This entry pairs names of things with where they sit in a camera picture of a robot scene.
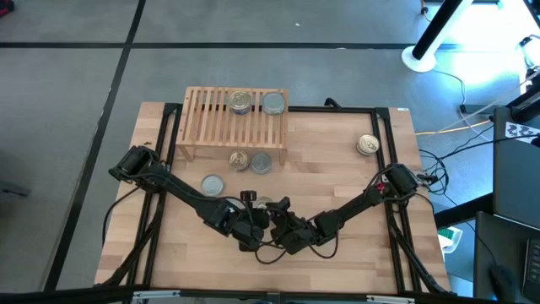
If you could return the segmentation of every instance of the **wooden rack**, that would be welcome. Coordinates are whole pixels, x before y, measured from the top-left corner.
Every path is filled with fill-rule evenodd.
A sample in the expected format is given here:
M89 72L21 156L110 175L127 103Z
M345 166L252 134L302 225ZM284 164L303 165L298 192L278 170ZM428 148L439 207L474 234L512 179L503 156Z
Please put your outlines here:
M234 114L227 107L229 94L237 90L251 94L254 106L245 115ZM285 99L285 110L280 115L262 111L263 96L272 92L283 94ZM284 165L288 114L287 90L187 87L176 144L187 161L193 161L197 147L226 147L278 150L279 164Z

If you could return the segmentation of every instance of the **wooden table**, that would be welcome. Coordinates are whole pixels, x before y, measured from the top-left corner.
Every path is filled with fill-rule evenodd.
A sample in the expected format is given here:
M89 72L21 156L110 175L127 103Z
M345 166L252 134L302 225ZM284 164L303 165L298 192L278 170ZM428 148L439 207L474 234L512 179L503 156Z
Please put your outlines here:
M141 105L131 145L154 146L163 106L163 103L150 102ZM392 108L390 113L399 161L411 170L420 170L410 112ZM382 121L379 124L384 134ZM308 218L322 210L338 208L357 196L378 171L375 156L365 157L355 150L359 136L372 133L371 129L370 115L367 114L290 112L289 151L284 166L280 166L278 156L273 155L270 173L264 176L251 171L238 173L226 161L229 150L197 149L193 162L187 162L180 152L176 152L172 172L199 190L203 177L216 173L225 181L224 195L237 196L242 189L257 190L259 196L275 200L287 195L291 199L291 209ZM165 136L164 147L168 146L169 137ZM381 137L385 161L389 163L386 137ZM122 183L118 197L132 187ZM96 283L109 278L131 250L143 197L143 191L138 191L114 209ZM439 284L449 290L431 206L415 197L408 205L408 214L416 253ZM319 251L329 254L333 246L334 242L329 242ZM278 251L272 248L261 252L265 259L277 255ZM411 290L403 252L401 259L405 285ZM138 282L143 269L141 262ZM152 287L395 294L384 206L367 209L348 221L340 231L337 255L330 260L303 250L293 256L285 255L275 264L262 265L253 253L240 252L235 239L208 229L191 207L168 195Z

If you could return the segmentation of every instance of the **concrete floor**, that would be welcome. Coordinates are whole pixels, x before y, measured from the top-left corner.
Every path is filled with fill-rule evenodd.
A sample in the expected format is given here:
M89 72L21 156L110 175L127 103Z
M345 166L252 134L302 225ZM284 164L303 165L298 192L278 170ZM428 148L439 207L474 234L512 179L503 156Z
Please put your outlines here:
M0 42L124 42L137 0L20 0L0 19ZM438 69L462 77L467 102L486 104L519 83L514 48L531 33L522 3L474 5L446 43L485 52L437 52ZM432 16L436 7L430 6ZM147 0L136 42L414 43L427 26L418 0L299 0L249 5L239 0ZM510 16L515 11L518 19ZM482 23L470 24L482 19ZM62 229L121 49L0 48L0 179L32 189L0 201L0 292L39 290ZM417 131L459 118L459 83L406 69L401 50L146 49L132 50L95 165L59 288L92 285L100 229L118 182L106 170L123 156L142 101L177 102L188 85L288 88L293 105L408 107ZM485 117L475 117L478 122ZM472 131L422 137L443 155ZM446 161L448 195L458 203L491 190L492 151L472 149ZM436 197L437 209L451 203ZM456 277L473 279L473 232L447 255Z

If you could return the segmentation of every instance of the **cable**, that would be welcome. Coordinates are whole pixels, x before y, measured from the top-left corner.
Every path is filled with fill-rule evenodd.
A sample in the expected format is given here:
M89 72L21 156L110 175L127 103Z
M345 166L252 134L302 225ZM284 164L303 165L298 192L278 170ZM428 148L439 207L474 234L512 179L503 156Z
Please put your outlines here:
M486 106L483 106L481 109L475 111L473 114L471 115L468 115L466 116L465 118L468 119L470 117L473 117L473 116L476 116L478 113L480 113L481 111L484 111L486 109L488 109L489 107L495 105L495 104L498 104L500 103L500 101L502 101L507 95L512 95L514 94L515 90L518 90L520 89L520 87L522 85L524 85L527 81L533 79L534 77L536 77L538 74L540 73L540 69L538 69L535 73L529 75L527 78L525 78L525 80L521 81L518 85L516 86L513 86L512 88L510 88L509 90L505 91L503 95L500 95L498 98L496 98L494 101L488 103ZM448 128L451 128L451 127L454 127L455 125L457 125L458 123L460 123L461 121L463 121L462 119L458 120L457 122L453 122L451 124L449 124L448 126L442 128L441 130L437 131L436 133L440 133L441 131L444 131L444 130L447 130Z
M470 138L465 144L458 145L458 146L452 151L452 153L458 151L460 148L465 147L465 146L468 145L471 141L473 141L474 139L478 138L478 136L482 136L482 133L485 133L486 131L490 130L492 127L493 127L493 125L489 126L488 128L485 128L485 129L484 129L482 132L480 132L477 136Z
M488 120L483 121L483 122L475 123L475 124L471 125L471 127L474 128L474 127L482 126L482 125L484 125L486 123L490 123L490 122L491 121L488 119ZM419 133L415 133L414 135L419 136L419 135L451 133L451 132L455 132L455 131L467 130L467 129L471 128L471 127L467 126L467 127L453 128L453 129L448 129L448 130L440 131L440 132L435 132L435 131L419 132Z
M425 197L423 194L420 194L420 193L416 193L416 195L418 195L421 198L424 198L426 201L428 201L428 203L431 205L431 209L433 210L433 213L435 213L435 206L433 205L431 200L429 200L429 198Z
M103 219L103 229L101 230L101 246L105 244L105 234L107 230L107 220L109 219L109 215L111 215L112 210L122 201L124 198L127 198L128 196L132 195L135 191L140 189L140 187L136 187L130 192L124 194L121 198L117 199L107 210L107 213L105 214L105 218Z
M332 252L331 255L329 255L329 256L322 255L322 254L320 254L317 250L315 250L315 248L314 248L312 245L309 245L311 251L312 251L314 254L316 254L319 258L330 259L330 258L335 257L335 256L336 256L336 253L338 253L338 248L339 248L339 226L341 225L341 219L342 219L342 218L339 218L339 219L337 220L336 245L335 245L334 251ZM308 228L310 228L311 234L313 235L313 237L315 237L315 233L313 232L313 230L311 229L311 227L308 227Z
M258 252L259 252L259 249L257 249L257 250L255 251L255 258L256 258L257 262L259 262L259 263L261 263L261 264L263 264L263 265L270 265L270 264L276 263L277 261L279 261L279 260L285 255L285 253L287 253L286 250L283 250L283 251L279 254L279 256L278 256L277 258L275 258L275 259L273 259L273 260L270 260L270 261L263 261L263 260L261 260L261 258L259 258Z
M434 70L434 72L437 72L437 73L442 73L444 75L447 75L447 76L450 76L454 79L456 79L457 81L459 81L460 85L461 85L461 89L462 89L462 97L463 97L463 100L462 100L462 105L465 105L465 102L467 101L467 94L466 94L466 90L465 90L465 82L457 77L456 75L454 74L451 74L451 73L447 73L447 72L444 72L444 71L440 71L440 70ZM480 134L475 128L473 128L473 126L471 126L471 124L469 123L469 121L463 116L463 113L458 109L457 112L459 113L459 115L462 117L462 120L463 122L465 122L465 124L467 125L468 128L470 128L473 132L475 132L476 134ZM483 139L485 140L489 140L487 138L485 138L483 135L479 135L479 136L482 136Z
M485 142L485 143L480 143L480 144L474 144L472 146L468 146L468 147L465 147L463 149L459 149L457 151L454 151L454 152L451 152L443 157L440 157L441 160L445 159L445 158L448 158L450 156L453 156L453 155L456 155L462 151L465 151L467 149L472 149L472 148L476 148L478 146L481 146L481 145L485 145L485 144L495 144L495 143L498 143L498 142L503 142L503 141L506 141L506 140L512 140L512 139L519 139L519 138L532 138L532 137L540 137L540 134L533 134L533 135L521 135L521 136L515 136L513 138L499 138L499 139L496 139L496 140L490 140L488 142Z
M338 247L339 247L339 230L336 231L336 245L335 245L334 251L332 252L331 255L329 255L329 256L322 255L317 250L315 250L315 248L312 245L310 245L311 251L314 254L316 254L319 258L324 258L324 259L330 259L330 258L335 257L336 253L338 253Z
M453 199L449 198L448 195L446 195L446 193L445 193L445 196L446 196L446 198L448 198L448 200L450 200L453 204L455 204L456 207L458 206L458 204L456 204L456 202L454 202ZM474 227L471 224L469 224L467 221L465 221L465 224L467 224L469 227L471 227L472 231L474 231L474 235L486 247L486 249L488 249L489 254L491 254L491 258L493 258L493 262L495 263L495 265L497 265L497 259L495 258L495 255L493 254L491 249L489 249L488 245L486 245L486 243L482 240L482 238L476 233L476 229L474 229Z

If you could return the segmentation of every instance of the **tin can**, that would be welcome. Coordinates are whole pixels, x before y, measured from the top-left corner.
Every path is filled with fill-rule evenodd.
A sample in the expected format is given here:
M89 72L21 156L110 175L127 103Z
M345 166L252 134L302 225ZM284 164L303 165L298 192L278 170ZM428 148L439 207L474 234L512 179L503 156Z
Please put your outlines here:
M227 198L227 200L229 201L229 203L233 204L236 208L238 209L244 209L244 204L239 201L238 199L234 199L234 198Z
M205 195L218 197L225 189L225 183L221 176L210 174L202 179L201 189Z
M251 169L256 174L266 174L272 170L272 158L266 153L257 153L251 160Z
M244 115L251 111L251 94L245 91L233 91L229 94L229 109L234 114Z
M356 150L364 156L373 155L379 147L379 139L369 134L362 135L356 144Z
M253 208L258 209L265 209L267 207L267 203L272 203L273 200L268 197L260 197L255 202L253 202Z
M285 110L284 95L272 92L262 97L262 110L269 115L279 115Z
M250 165L250 158L243 150L234 150L229 155L229 165L236 169L238 172L242 172Z

